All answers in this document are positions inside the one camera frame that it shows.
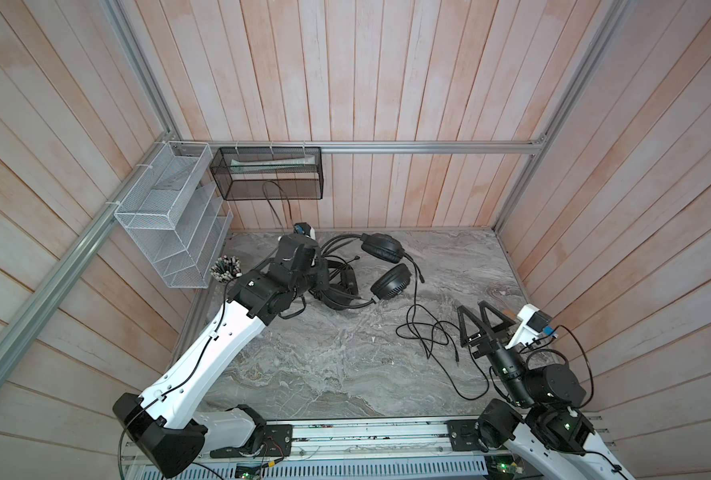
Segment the clear cup of pencils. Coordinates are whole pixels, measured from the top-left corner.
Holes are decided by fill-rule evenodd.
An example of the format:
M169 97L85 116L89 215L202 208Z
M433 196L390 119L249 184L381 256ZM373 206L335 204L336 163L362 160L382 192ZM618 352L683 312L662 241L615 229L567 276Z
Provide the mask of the clear cup of pencils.
M211 266L210 275L218 283L229 285L242 275L241 261L236 256L220 256Z

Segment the large black gaming headset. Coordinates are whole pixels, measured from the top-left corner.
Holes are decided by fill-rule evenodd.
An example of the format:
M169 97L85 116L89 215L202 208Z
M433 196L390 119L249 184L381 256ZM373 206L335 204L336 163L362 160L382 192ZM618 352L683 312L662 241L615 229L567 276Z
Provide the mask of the large black gaming headset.
M359 259L359 255L349 260L337 255L323 258L321 267L326 267L327 282L313 288L310 292L312 297L335 311L357 310L375 304L375 300L364 300L359 295L359 284L352 266Z

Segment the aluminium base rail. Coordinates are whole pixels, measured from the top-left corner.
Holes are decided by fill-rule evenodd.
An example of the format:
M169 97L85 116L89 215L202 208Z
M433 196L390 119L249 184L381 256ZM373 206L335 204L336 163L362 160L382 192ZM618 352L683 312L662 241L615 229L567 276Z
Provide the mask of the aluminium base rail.
M483 440L471 416L269 421L248 452L209 447L176 479L629 479L601 436L577 453L543 445L521 423Z

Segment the small black wired headphones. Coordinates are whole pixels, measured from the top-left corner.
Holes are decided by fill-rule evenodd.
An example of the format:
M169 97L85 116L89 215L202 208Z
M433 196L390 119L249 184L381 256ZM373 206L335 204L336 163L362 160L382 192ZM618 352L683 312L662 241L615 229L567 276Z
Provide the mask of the small black wired headphones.
M361 251L377 260L391 264L391 269L387 270L383 276L379 277L371 287L371 298L375 304L379 302L391 301L403 294L407 288L411 288L411 304L405 312L403 323L395 327L395 334L398 338L407 341L417 342L425 358L435 362L449 383L451 388L459 398L466 402L473 402L485 398L491 391L491 380L485 374L483 368L476 361L473 366L481 374L485 387L483 392L477 395L467 395L459 390L453 376L437 358L437 347L449 347L453 350L453 360L455 363L461 362L461 348L453 340L451 329L455 327L451 322L438 318L431 310L419 303L419 285L425 283L423 272L417 260L411 256L403 247L403 244L393 236L384 233L345 233L338 234L323 242L321 246L321 256L325 258L329 255L337 255L345 246L358 241L361 244Z

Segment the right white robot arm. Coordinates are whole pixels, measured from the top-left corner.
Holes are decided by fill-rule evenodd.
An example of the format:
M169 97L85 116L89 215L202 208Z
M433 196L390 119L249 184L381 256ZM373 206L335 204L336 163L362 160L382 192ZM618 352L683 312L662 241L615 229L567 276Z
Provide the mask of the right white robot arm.
M447 421L455 452L505 449L545 479L629 479L583 413L589 394L567 358L532 366L533 355L555 339L551 316L527 304L511 319L489 302L479 312L457 309L461 346L489 360L499 396L475 420Z

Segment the papers in black basket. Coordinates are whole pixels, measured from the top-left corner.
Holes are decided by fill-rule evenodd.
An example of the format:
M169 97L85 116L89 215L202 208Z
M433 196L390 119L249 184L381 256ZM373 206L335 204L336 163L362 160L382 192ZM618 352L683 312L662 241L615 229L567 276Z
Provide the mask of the papers in black basket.
M233 159L229 162L229 169L235 174L310 173L317 172L317 160L312 156L268 161Z

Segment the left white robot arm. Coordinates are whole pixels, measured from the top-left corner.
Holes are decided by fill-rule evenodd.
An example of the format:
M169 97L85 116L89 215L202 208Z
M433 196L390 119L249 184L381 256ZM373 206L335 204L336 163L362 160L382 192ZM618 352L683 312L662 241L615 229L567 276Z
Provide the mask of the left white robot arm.
M112 411L164 478L187 470L209 449L247 446L260 419L247 407L201 414L197 407L232 360L291 303L327 278L313 232L295 225L265 260L226 282L223 304L175 364L139 394L122 394Z

